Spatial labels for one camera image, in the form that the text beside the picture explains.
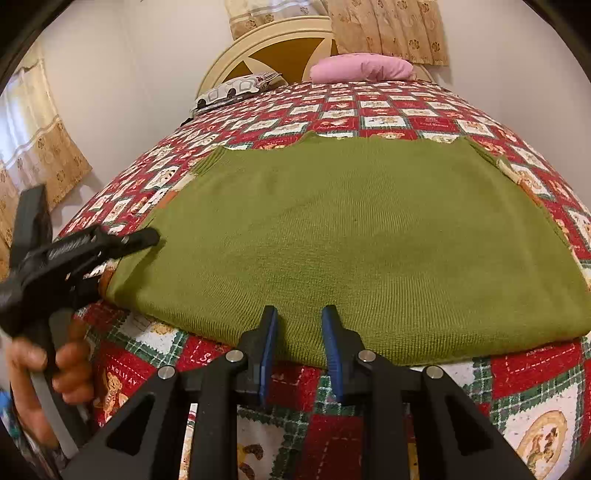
black clamp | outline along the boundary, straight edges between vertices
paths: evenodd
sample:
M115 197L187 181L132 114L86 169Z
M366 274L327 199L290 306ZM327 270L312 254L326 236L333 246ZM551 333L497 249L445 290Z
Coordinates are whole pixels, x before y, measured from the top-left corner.
M10 272L0 284L0 327L11 337L25 336L47 352L47 368L31 373L39 402L64 454L72 458L90 438L78 408L63 401L51 379L58 369L49 318L64 308L76 310L100 299L98 276L92 270L116 259L156 245L153 228L130 235L108 235L91 226L51 243L51 219L44 185L21 194L10 251Z
M442 368L413 371L367 350L357 332L343 327L334 305L322 310L322 335L337 401L363 407L363 480L410 479L405 404L413 416L421 480L532 480Z
M161 367L74 457L63 479L177 479L191 403L198 408L189 478L236 479L236 406L264 405L277 330L277 310L266 306L258 328L207 366Z

quilt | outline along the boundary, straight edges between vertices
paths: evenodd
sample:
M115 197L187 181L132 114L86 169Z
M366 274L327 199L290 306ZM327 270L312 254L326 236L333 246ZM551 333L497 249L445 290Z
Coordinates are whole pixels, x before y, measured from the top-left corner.
M495 155L505 156L564 232L591 283L591 212L567 182L509 128L454 93L419 81L300 83L208 112L140 156L94 196L62 234L94 223L102 223L109 233L132 232L217 146L282 148L307 131L328 137L380 135L439 142L471 136ZM159 367L199 368L230 350L104 301L77 315L90 325L93 418L99 426ZM591 335L442 367L538 480L558 479L591 434ZM361 478L363 419L356 408L335 401L326 372L279 363L272 373L269 403L264 410L238 408L240 479ZM194 422L195 409L189 416L187 445ZM412 446L411 429L408 437ZM416 461L412 463L418 478ZM186 472L185 465L180 478L186 478Z

hand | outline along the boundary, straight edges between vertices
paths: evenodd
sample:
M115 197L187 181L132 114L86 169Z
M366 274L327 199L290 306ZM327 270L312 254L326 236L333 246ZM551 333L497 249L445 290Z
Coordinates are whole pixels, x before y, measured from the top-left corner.
M56 353L56 365L60 372L53 377L53 388L62 394L66 403L72 405L88 402L94 397L90 347L84 340L85 334L86 325L77 318L72 319L68 343ZM41 445L56 448L56 435L29 378L29 371L41 372L45 369L45 350L25 338L16 338L6 349L6 363L21 425Z

knit fabric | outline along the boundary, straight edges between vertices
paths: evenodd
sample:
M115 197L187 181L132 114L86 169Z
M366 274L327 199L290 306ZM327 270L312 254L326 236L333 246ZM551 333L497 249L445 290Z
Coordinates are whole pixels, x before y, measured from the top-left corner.
M123 259L107 297L231 345L273 304L279 355L316 366L327 304L398 364L584 335L591 297L564 238L495 165L465 138L220 147L152 211L159 246Z

curtain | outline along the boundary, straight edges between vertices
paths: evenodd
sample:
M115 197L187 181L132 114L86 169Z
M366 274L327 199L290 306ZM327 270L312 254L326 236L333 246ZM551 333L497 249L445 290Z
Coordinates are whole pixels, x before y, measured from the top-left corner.
M234 40L246 32L282 18L328 15L326 0L226 0Z
M33 48L0 96L0 278L8 272L20 192L45 183L52 209L90 170L56 111L43 58Z
M371 52L449 65L436 0L328 0L339 53Z

